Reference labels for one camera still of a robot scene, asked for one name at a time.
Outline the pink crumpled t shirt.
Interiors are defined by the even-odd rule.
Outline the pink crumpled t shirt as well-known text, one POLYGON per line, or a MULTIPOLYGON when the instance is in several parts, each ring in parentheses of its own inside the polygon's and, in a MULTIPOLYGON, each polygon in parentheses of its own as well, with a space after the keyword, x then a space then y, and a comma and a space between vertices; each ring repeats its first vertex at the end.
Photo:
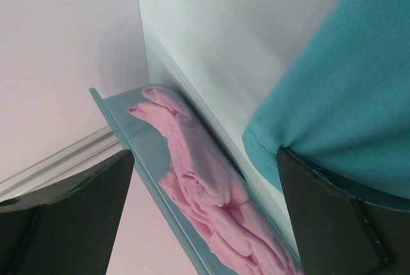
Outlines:
POLYGON ((210 251, 237 274, 302 274, 193 110, 165 87, 142 94, 128 112, 167 139, 170 170, 159 184, 210 251))

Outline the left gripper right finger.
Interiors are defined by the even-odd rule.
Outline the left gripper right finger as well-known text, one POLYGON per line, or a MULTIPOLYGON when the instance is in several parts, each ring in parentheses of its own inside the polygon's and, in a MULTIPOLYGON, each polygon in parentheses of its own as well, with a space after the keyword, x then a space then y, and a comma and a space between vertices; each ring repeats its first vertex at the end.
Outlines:
POLYGON ((409 274, 409 200, 277 153, 305 274, 409 274))

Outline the teal t shirt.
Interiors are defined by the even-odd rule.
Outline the teal t shirt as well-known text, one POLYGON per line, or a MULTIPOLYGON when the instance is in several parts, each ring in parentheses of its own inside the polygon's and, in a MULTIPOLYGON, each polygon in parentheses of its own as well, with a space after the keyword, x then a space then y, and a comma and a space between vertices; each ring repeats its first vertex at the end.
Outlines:
POLYGON ((409 0, 339 0, 242 136, 281 189, 288 148, 368 187, 409 197, 409 0))

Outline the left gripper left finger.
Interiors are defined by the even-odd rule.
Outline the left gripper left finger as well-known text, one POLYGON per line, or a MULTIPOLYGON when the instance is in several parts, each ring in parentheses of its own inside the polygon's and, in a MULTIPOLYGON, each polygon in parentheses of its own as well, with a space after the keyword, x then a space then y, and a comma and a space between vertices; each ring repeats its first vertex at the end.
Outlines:
POLYGON ((106 274, 133 173, 121 150, 1 202, 1 274, 106 274))

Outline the grey plastic basket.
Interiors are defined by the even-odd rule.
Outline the grey plastic basket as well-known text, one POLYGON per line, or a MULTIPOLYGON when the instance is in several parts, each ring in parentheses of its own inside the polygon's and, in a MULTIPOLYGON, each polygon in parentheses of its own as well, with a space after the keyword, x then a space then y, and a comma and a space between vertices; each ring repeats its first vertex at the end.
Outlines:
MULTIPOLYGON (((146 101, 142 90, 149 86, 168 88, 163 85, 150 84, 110 97, 102 97, 96 89, 91 89, 90 93, 121 146, 132 152, 137 173, 195 267, 195 270, 199 274, 237 274, 234 270, 224 265, 210 251, 208 245, 196 232, 190 221, 168 197, 159 184, 160 179, 170 170, 170 153, 167 139, 148 122, 136 118, 128 112, 129 107, 146 101)), ((191 104, 186 101, 181 94, 175 93, 193 110, 196 116, 198 116, 191 104)), ((285 219, 285 211, 278 210, 273 212, 263 205, 259 198, 259 192, 251 187, 223 145, 220 144, 204 123, 203 125, 225 157, 233 165, 236 172, 240 175, 250 198, 260 208, 266 221, 271 225, 282 243, 294 256, 297 265, 302 269, 291 226, 289 224, 280 225, 279 223, 280 220, 285 219)))

